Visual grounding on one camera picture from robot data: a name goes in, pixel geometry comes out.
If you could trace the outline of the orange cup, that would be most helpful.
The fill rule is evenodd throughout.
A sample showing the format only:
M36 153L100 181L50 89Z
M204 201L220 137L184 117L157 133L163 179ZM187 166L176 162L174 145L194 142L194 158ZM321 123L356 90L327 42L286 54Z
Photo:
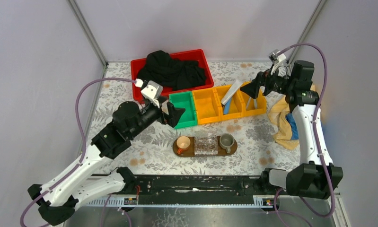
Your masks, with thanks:
M177 154L180 155L190 147L191 145L190 138L187 136L180 136L176 140L176 145L178 147Z

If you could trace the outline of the grey cup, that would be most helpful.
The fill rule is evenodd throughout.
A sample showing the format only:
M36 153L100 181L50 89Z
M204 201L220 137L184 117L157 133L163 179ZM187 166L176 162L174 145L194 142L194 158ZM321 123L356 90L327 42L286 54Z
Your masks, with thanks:
M226 153L230 154L235 143L235 139L231 134L225 133L220 136L219 143Z

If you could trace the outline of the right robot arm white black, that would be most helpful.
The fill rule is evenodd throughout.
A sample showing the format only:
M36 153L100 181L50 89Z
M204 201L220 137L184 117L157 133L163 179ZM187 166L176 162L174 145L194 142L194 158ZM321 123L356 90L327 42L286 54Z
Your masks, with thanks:
M268 69L257 74L240 91L251 98L270 92L285 95L289 104L300 145L300 165L291 171L266 168L260 176L260 190L271 195L283 188L292 196L328 199L343 178L341 167L334 166L330 158L322 132L319 94L311 90L314 64L308 61L295 61L289 77L279 76L278 70Z

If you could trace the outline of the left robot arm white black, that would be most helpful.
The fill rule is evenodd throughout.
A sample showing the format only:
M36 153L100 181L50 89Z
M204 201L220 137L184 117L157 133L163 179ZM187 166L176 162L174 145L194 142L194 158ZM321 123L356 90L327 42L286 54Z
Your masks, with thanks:
M137 180L127 167L120 167L90 184L83 183L129 148L131 141L155 121L174 128L184 113L184 108L175 107L168 100L160 106L148 102L142 109L133 101L121 103L113 113L112 121L73 163L50 182L28 188L28 194L39 206L40 216L49 225L56 226L92 200L115 192L130 194L135 191Z

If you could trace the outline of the blue toothpaste tube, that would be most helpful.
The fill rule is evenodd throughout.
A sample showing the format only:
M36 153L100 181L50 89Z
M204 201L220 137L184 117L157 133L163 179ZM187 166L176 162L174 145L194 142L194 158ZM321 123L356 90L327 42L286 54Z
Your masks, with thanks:
M232 99L229 99L223 107L223 114L229 114L230 106L231 106Z

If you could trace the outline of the clear textured glass holder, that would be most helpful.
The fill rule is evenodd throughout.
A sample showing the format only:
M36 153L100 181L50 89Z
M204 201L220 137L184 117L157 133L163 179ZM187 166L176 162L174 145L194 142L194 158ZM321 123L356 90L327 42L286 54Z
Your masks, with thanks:
M217 154L218 154L217 136L194 138L194 155L195 156L214 156Z

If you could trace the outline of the white toothpaste tube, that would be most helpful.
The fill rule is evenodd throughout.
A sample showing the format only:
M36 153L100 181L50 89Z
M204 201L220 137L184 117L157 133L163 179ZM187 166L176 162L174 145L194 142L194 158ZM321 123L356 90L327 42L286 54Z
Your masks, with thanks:
M241 82L240 80L235 80L235 82L230 86L228 91L221 99L221 104L225 105L232 98L232 96L241 88L242 84L243 82Z

